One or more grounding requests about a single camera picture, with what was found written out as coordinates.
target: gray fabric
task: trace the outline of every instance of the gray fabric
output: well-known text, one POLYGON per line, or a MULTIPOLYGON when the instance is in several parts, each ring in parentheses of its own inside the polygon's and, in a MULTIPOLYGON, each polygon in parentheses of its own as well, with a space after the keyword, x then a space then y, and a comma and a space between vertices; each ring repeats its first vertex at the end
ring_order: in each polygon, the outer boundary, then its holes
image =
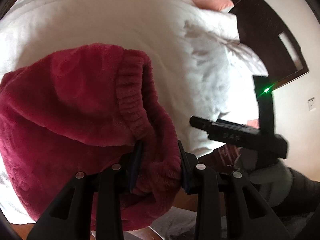
MULTIPOLYGON (((172 207, 169 212, 155 220, 150 228, 164 240, 193 240, 196 212, 172 207)), ((227 239, 227 218, 221 217, 221 240, 227 239)))
POLYGON ((240 153, 235 167, 245 174, 251 183, 261 185, 259 193, 271 207, 281 204, 288 196, 293 183, 289 168, 278 159, 277 164, 255 170, 257 152, 242 148, 240 153))
MULTIPOLYGON (((311 216, 312 213, 302 216, 281 218, 281 221, 293 239, 305 227, 311 216)), ((155 220, 150 227, 164 240, 193 240, 195 224, 195 212, 173 207, 167 214, 155 220)), ((219 240, 227 240, 226 216, 221 217, 221 239, 219 240)))

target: metal screw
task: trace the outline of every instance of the metal screw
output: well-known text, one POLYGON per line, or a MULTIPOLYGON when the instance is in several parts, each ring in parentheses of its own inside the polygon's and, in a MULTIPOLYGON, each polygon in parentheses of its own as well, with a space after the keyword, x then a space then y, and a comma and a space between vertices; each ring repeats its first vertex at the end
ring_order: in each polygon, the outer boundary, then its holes
POLYGON ((84 172, 80 171, 76 174, 77 179, 82 179, 84 177, 84 172))
POLYGON ((236 179, 239 179, 239 178, 242 177, 242 174, 241 174, 241 172, 239 172, 239 171, 235 171, 234 173, 232 173, 232 175, 233 175, 236 179))
POLYGON ((121 169, 121 165, 116 163, 116 164, 113 164, 112 167, 111 167, 114 171, 118 171, 119 169, 121 169))
POLYGON ((202 164, 202 163, 199 163, 199 164, 197 164, 196 168, 197 168, 198 170, 203 171, 203 170, 205 169, 205 165, 202 164))

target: black clamp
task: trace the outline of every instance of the black clamp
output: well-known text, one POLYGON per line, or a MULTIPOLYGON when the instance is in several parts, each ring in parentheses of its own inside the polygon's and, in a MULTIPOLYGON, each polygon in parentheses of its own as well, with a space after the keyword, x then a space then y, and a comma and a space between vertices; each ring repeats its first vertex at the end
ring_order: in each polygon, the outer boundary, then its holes
POLYGON ((281 220, 244 175, 217 173, 186 153, 180 142, 179 148, 182 186, 188 195, 198 193, 195 240, 221 238, 219 192, 225 196, 228 239, 290 239, 281 220))
POLYGON ((99 192, 96 239, 123 240, 119 194, 135 187, 142 156, 142 142, 119 163, 103 172, 78 172, 44 211, 27 240, 88 240, 93 193, 99 192))
POLYGON ((210 140, 224 142, 258 152, 256 168, 264 168, 277 163, 278 158, 287 157, 288 143, 275 134, 272 85, 268 77, 253 76, 255 93, 259 106, 259 129, 218 119, 209 121, 193 116, 192 127, 208 133, 210 140))

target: black metal bracket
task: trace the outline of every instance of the black metal bracket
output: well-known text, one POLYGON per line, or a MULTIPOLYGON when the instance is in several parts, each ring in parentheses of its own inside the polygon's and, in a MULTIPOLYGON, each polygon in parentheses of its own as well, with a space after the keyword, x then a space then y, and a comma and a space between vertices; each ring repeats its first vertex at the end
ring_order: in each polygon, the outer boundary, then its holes
POLYGON ((219 192, 225 195, 228 239, 290 239, 281 220, 244 174, 216 173, 198 163, 195 155, 186 153, 181 143, 179 148, 183 188, 189 195, 199 194, 195 240, 221 238, 219 192))
POLYGON ((260 128, 255 129, 218 119, 216 122, 193 116, 190 125, 206 131, 210 140, 220 141, 258 152, 256 167, 263 168, 287 157, 288 143, 279 134, 274 134, 274 112, 268 77, 253 76, 259 106, 260 128))

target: fleece fabric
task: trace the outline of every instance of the fleece fabric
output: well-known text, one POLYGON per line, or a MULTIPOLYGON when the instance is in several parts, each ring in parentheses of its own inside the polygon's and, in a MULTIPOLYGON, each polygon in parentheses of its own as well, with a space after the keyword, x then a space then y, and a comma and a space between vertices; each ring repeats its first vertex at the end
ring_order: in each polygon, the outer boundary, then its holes
POLYGON ((136 140, 143 157, 135 195, 120 199, 123 230, 150 225, 180 188, 177 137, 158 104, 149 57, 96 43, 54 52, 2 79, 0 151, 33 220, 78 171, 101 172, 136 140))

